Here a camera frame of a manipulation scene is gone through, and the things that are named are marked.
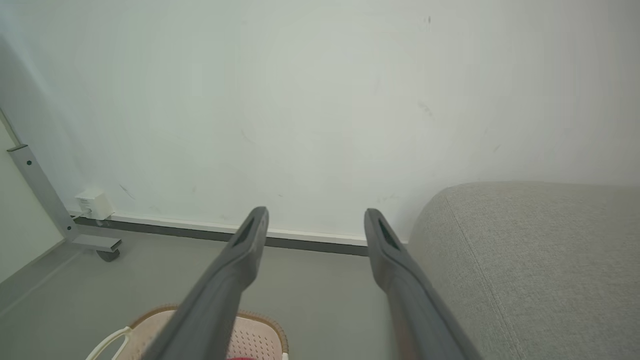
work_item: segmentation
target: electrical outlet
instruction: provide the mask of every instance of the electrical outlet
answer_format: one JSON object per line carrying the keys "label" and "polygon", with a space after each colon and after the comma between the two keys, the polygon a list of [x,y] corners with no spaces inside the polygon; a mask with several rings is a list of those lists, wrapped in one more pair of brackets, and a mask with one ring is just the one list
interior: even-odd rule
{"label": "electrical outlet", "polygon": [[76,195],[83,217],[96,220],[104,220],[113,214],[113,208],[107,200],[106,195],[100,189],[89,189]]}

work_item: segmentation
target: black wheel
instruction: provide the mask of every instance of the black wheel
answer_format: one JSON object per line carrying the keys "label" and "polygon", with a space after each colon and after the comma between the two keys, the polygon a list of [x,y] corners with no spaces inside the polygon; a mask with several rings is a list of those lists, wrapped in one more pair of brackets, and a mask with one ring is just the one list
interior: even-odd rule
{"label": "black wheel", "polygon": [[118,256],[120,256],[120,250],[118,249],[116,249],[114,252],[106,252],[106,251],[100,251],[100,250],[96,250],[96,252],[98,253],[98,255],[102,260],[108,263],[112,262],[113,260],[117,259]]}

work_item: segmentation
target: gray floor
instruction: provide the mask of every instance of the gray floor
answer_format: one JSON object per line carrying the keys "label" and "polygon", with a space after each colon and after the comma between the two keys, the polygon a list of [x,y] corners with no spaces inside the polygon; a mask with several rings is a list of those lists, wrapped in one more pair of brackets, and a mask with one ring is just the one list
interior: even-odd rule
{"label": "gray floor", "polygon": [[[149,309],[180,302],[225,245],[82,232],[121,237],[122,255],[106,263],[64,244],[0,285],[0,359],[84,359]],[[364,257],[266,247],[240,308],[278,321],[291,359],[394,357],[387,301]]]}

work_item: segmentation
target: white wall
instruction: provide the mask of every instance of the white wall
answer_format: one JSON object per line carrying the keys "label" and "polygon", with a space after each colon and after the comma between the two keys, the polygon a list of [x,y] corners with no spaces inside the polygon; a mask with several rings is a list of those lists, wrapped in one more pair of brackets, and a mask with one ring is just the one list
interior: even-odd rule
{"label": "white wall", "polygon": [[0,282],[63,240],[7,153],[12,147],[0,121]]}
{"label": "white wall", "polygon": [[70,209],[406,236],[446,186],[640,184],[640,2],[4,4],[0,105]]}

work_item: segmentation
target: metal frame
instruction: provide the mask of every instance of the metal frame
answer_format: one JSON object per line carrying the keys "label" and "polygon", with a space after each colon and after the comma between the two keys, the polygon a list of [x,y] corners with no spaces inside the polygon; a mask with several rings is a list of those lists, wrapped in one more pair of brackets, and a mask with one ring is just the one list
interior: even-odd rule
{"label": "metal frame", "polygon": [[7,151],[36,198],[67,241],[98,251],[105,261],[112,261],[118,257],[121,239],[80,234],[76,223],[71,219],[29,146],[22,144]]}

